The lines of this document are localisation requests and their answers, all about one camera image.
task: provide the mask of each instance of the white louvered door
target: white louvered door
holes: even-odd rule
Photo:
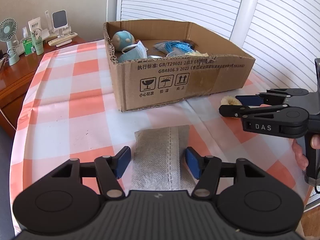
[[[320,0],[258,0],[243,49],[271,86],[316,91],[319,41]]]
[[[231,41],[256,58],[253,71],[271,87],[316,91],[314,59],[320,57],[320,0],[255,0],[252,20],[246,10],[239,13],[241,1],[118,0],[117,20],[191,21],[226,39],[232,34]],[[233,39],[239,31],[233,32],[236,20],[240,30],[243,27],[247,33],[240,40]]]
[[[191,21],[229,39],[241,0],[118,0],[117,20]]]

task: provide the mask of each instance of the blue face mask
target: blue face mask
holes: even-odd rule
[[[134,60],[134,59],[140,59],[140,58],[147,58],[147,52],[146,52],[146,48],[143,46],[142,42],[139,41],[137,44],[133,44],[133,45],[129,45],[127,47],[125,47],[123,51],[125,51],[128,48],[132,48],[135,47],[134,49],[129,50],[128,52],[122,54],[119,58],[118,58],[118,62],[122,63],[126,60]]]

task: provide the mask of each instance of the wooden cabinet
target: wooden cabinet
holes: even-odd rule
[[[56,49],[81,43],[85,43],[85,40],[78,36],[73,38],[71,43],[59,48],[55,46],[50,47],[46,43],[44,44],[43,54],[38,56],[36,53],[33,53],[27,57],[20,55],[20,60],[16,64],[9,66],[6,63],[2,67],[3,70],[0,71],[0,108],[15,128],[17,127],[23,100],[43,55]],[[2,114],[0,114],[0,125],[11,138],[14,138],[15,130]]]

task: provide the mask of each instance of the human hand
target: human hand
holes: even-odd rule
[[[320,134],[316,134],[311,139],[311,147],[313,149],[320,149]],[[297,143],[297,140],[294,139],[292,143],[292,150],[296,157],[296,161],[300,169],[303,171],[306,170],[309,161],[305,155],[303,155],[302,147]]]

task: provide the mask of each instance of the screw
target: screw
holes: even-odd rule
[[[119,189],[111,189],[107,191],[107,196],[111,198],[117,198],[122,196],[122,192]]]
[[[210,195],[210,191],[205,188],[198,188],[195,190],[195,195],[197,197],[207,197]]]

